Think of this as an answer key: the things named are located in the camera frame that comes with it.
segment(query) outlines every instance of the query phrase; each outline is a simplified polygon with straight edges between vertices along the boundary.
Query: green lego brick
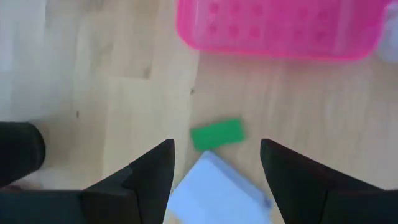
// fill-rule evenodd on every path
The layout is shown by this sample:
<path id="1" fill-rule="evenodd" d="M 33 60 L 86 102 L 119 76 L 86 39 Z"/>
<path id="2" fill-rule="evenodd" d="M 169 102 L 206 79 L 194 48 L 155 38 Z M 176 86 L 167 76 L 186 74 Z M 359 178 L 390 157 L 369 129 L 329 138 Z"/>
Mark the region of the green lego brick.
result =
<path id="1" fill-rule="evenodd" d="M 209 126 L 191 130 L 193 145 L 196 150 L 205 151 L 215 149 L 226 144 L 233 144 L 244 140 L 242 121 L 229 119 Z"/>

